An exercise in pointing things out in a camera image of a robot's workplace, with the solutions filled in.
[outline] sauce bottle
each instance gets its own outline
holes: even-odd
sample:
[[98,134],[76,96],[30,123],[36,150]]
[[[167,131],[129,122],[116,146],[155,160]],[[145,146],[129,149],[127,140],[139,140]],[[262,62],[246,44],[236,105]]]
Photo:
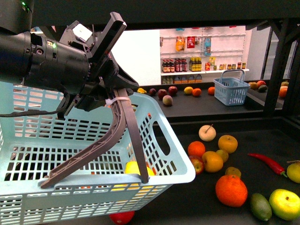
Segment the sauce bottle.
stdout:
[[175,72],[174,60],[170,60],[170,70],[171,70],[171,73]]

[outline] light blue basket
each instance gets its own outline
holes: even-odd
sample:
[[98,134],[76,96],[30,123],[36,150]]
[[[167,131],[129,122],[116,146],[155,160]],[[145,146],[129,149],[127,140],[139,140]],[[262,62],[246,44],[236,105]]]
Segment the light blue basket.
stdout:
[[[0,113],[28,109],[55,110],[61,93],[0,82]],[[110,127],[111,109],[72,109],[65,120],[56,115],[0,119],[0,224],[34,225],[67,219],[138,210],[172,184],[191,182],[195,169],[158,103],[130,96],[145,159],[156,171],[147,184],[137,174],[124,174],[135,159],[128,130],[105,154],[54,187],[39,185],[49,171],[84,149]],[[159,126],[170,147],[165,154],[154,135]]]
[[[223,78],[224,73],[241,71],[240,79]],[[250,85],[244,82],[245,71],[242,69],[225,70],[221,74],[220,79],[214,79],[215,83],[215,98],[224,105],[242,105],[245,103],[246,94]]]

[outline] white shelf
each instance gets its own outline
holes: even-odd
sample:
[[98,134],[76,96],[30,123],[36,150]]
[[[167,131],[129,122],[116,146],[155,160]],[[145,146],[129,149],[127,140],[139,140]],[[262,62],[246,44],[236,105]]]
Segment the white shelf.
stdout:
[[225,70],[208,70],[208,71],[188,71],[188,72],[174,72],[174,73],[161,73],[161,76],[176,76],[176,75],[190,75],[190,74],[220,74]]

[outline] grocery product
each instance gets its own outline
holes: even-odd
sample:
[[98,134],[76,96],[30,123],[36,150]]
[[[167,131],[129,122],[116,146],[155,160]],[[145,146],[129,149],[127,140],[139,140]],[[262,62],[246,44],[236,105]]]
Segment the grocery product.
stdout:
[[285,174],[285,169],[276,161],[274,161],[273,159],[262,155],[262,154],[258,154],[258,153],[248,153],[249,156],[252,156],[254,158],[260,159],[261,161],[263,161],[265,164],[267,164],[276,174],[278,175],[284,175],[285,177],[287,177],[287,175]]

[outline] orange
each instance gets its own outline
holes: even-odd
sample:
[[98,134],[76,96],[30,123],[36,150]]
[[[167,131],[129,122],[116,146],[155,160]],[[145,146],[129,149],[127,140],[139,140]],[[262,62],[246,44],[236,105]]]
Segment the orange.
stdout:
[[215,95],[215,87],[210,87],[207,91],[209,95]]
[[195,88],[195,89],[193,89],[193,92],[192,92],[194,97],[199,97],[201,95],[201,93],[202,93],[202,91],[200,88]]
[[189,156],[198,156],[201,158],[205,153],[205,146],[202,142],[199,141],[192,142],[187,148],[187,153]]
[[286,97],[286,93],[287,93],[287,87],[286,88],[281,88],[279,91],[279,96],[282,98]]
[[242,206],[248,195],[244,182],[235,175],[224,175],[216,183],[218,200],[231,207]]

